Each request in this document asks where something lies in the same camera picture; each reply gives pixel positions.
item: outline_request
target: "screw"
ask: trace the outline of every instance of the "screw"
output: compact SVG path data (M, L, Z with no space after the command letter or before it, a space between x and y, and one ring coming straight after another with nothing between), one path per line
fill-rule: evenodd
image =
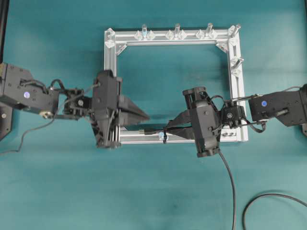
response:
M83 106L83 101L82 101L82 100L79 100L79 101L78 101L78 105L79 105L79 106Z
M232 118L233 117L232 113L227 113L227 117Z

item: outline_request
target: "metal bracket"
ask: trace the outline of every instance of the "metal bracket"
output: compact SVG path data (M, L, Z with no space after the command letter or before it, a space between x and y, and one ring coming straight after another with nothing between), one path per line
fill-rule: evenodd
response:
M13 108L0 103L0 140L12 130Z
M302 131L303 131L303 134L307 137L307 123L306 124L302 124Z

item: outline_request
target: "blue sticker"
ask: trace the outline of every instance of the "blue sticker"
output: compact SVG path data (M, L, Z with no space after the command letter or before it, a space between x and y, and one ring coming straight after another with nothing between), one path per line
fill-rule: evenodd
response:
M266 106L268 105L268 103L267 103L266 101L262 101L262 102L261 102L261 105L262 105L263 107L266 107Z

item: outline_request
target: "black bracket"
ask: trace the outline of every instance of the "black bracket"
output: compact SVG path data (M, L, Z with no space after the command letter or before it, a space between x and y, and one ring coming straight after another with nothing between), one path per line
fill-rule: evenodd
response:
M13 108L0 103L0 140L12 130Z

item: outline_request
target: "teal mat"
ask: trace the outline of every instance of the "teal mat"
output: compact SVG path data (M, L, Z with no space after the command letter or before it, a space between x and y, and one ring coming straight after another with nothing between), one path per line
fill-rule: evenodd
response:
M125 1L11 0L4 61L49 84L86 88L103 66L104 30L228 28L240 23L246 94L307 83L303 0ZM206 86L229 95L223 52L213 46L134 47L118 58L123 91L163 124L185 108L182 90ZM15 111L14 130L0 150L45 123ZM235 177L238 230L244 205L277 190L307 201L307 138L276 120L249 142L223 143ZM194 144L129 145L96 149L85 120L56 121L25 138L21 153L0 158L0 226L19 230L225 230L232 194L219 158L197 159ZM249 230L307 228L306 209L280 199L258 201Z

